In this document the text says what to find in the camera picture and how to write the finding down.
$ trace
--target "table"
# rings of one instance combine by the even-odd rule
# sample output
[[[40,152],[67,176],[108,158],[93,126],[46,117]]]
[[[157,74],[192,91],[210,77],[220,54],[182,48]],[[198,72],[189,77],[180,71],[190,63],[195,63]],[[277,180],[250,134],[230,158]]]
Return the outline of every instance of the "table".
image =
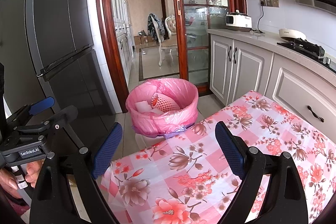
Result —
[[[120,223],[215,224],[241,180],[217,141],[216,123],[264,154],[288,151],[304,186],[309,223],[336,190],[336,145],[274,101],[250,91],[184,133],[113,161],[100,189]],[[269,176],[263,176],[248,220],[257,217]]]

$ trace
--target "refrigerator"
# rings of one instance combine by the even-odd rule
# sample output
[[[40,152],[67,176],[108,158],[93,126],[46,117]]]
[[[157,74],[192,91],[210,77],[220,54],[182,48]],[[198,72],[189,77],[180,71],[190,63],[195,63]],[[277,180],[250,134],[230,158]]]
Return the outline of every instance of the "refrigerator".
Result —
[[[107,136],[115,111],[92,47],[87,0],[0,0],[0,10],[0,61],[9,109],[52,96],[52,110],[34,123],[68,105],[77,107],[77,119],[54,140],[60,153]]]

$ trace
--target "stone countertop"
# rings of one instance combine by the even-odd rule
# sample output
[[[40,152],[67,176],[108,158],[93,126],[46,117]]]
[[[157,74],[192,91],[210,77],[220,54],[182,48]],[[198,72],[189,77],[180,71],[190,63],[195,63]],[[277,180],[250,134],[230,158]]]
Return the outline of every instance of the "stone countertop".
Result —
[[[246,42],[248,44],[252,44],[271,52],[274,52],[278,55],[286,57],[307,69],[313,71],[318,76],[322,77],[326,82],[331,84],[336,88],[336,74],[323,66],[322,64],[312,60],[305,55],[290,50],[286,47],[282,47],[277,45],[277,42],[285,42],[282,38],[280,38],[279,34],[267,32],[265,34],[255,33],[255,32],[239,32],[232,31],[227,29],[208,29],[208,33],[219,35],[221,37],[228,37],[236,40],[240,40]],[[325,56],[330,57],[332,61],[335,60],[334,57],[325,54]]]

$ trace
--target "blue textured pad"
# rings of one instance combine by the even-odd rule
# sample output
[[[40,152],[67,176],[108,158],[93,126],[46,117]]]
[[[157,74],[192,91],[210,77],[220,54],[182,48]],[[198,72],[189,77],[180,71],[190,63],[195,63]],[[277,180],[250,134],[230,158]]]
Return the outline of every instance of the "blue textured pad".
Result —
[[[226,130],[221,122],[218,122],[216,125],[215,136],[232,172],[243,180],[246,176],[246,172],[244,170],[244,157],[231,139],[234,138],[234,136],[230,131]]]
[[[104,143],[98,149],[93,158],[93,168],[91,175],[94,179],[103,175],[106,169],[110,166],[111,159],[123,136],[123,128],[119,123],[114,123],[112,130]]]
[[[39,114],[40,112],[48,109],[49,107],[52,107],[55,103],[54,98],[52,97],[47,97],[43,99],[42,101],[39,101],[38,103],[32,105],[29,110],[30,115],[36,115]]]

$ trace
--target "black handle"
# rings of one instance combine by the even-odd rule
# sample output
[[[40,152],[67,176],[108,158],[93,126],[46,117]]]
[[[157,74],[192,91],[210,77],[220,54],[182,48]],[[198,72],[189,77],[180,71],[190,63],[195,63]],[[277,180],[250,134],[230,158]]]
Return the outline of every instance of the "black handle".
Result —
[[[236,57],[235,57],[236,52],[237,52],[237,47],[235,48],[235,52],[233,53],[233,59],[234,59],[235,63],[237,63],[236,62]]]
[[[313,112],[313,110],[311,109],[310,106],[307,106],[307,108],[311,111],[311,113],[313,114],[313,116],[317,119],[319,119],[321,122],[324,122],[324,119],[319,117],[315,112]]]
[[[227,56],[229,57],[229,61],[231,62],[231,57],[230,57],[230,51],[232,50],[232,46],[230,46],[229,52],[227,53]]]

